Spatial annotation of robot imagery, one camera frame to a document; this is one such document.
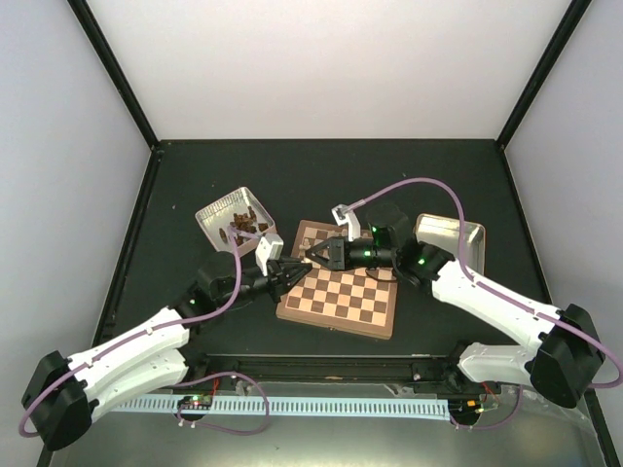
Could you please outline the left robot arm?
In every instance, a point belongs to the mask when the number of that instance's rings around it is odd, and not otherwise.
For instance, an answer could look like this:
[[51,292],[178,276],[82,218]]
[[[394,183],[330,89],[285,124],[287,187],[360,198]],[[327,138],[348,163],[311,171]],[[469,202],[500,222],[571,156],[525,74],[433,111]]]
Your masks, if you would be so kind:
[[145,322],[69,357],[57,350],[42,357],[21,397],[19,434],[60,450],[131,399],[164,386],[202,386],[209,366],[185,354],[191,330],[259,296],[278,303],[311,270],[287,256],[245,269],[236,254],[212,254],[181,296]]

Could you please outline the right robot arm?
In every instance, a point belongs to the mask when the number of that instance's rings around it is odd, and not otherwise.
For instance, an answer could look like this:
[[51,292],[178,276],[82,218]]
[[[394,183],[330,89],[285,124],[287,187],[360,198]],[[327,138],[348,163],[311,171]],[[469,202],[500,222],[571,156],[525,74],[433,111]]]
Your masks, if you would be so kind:
[[408,217],[393,204],[368,214],[368,238],[361,237],[356,215],[344,205],[333,214],[348,233],[310,247],[307,259],[331,271],[390,268],[397,279],[513,340],[511,345],[469,344],[442,369],[449,389],[463,392],[488,381],[529,385],[560,407],[577,406],[605,361],[587,310],[534,301],[463,267],[453,253],[418,240]]

